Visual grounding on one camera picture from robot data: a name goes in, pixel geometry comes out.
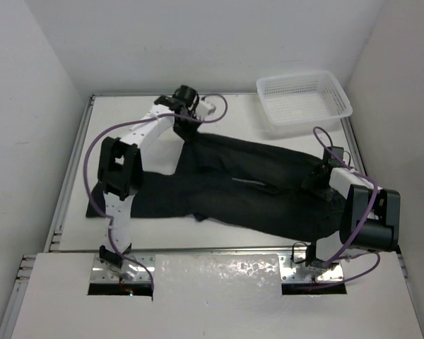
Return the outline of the black trousers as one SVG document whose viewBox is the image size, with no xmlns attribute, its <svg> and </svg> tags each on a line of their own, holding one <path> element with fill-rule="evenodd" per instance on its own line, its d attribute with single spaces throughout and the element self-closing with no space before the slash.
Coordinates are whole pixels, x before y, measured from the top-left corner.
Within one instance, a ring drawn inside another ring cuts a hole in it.
<svg viewBox="0 0 424 339">
<path fill-rule="evenodd" d="M 217 220 L 312 242 L 338 231 L 345 198 L 326 201 L 302 184 L 320 158 L 300 151 L 197 133 L 173 174 L 145 172 L 133 218 Z"/>
</svg>

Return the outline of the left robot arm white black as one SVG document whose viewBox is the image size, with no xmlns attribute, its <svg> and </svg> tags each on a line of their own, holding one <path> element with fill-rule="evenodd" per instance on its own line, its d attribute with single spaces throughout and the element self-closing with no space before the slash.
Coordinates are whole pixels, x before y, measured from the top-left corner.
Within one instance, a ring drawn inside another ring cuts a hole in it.
<svg viewBox="0 0 424 339">
<path fill-rule="evenodd" d="M 103 140 L 98 183 L 109 226 L 99 250 L 102 260 L 121 268 L 123 255 L 131 251 L 131 204 L 143 184 L 142 152 L 168 129 L 174 129 L 182 137 L 192 136 L 215 110 L 205 97 L 182 85 L 173 95 L 158 97 L 142 120 L 133 123 L 127 133 Z"/>
</svg>

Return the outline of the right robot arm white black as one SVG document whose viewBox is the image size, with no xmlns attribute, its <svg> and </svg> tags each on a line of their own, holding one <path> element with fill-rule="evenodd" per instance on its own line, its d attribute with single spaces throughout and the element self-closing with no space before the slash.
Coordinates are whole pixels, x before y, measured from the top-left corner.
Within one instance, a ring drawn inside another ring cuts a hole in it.
<svg viewBox="0 0 424 339">
<path fill-rule="evenodd" d="M 304 180 L 302 188 L 331 202 L 344 199 L 338 236 L 341 248 L 330 259 L 317 258 L 317 241 L 307 246 L 304 263 L 316 270 L 327 270 L 349 249 L 391 252 L 399 244 L 401 196 L 383 189 L 343 161 L 344 149 L 325 147 L 322 161 Z"/>
</svg>

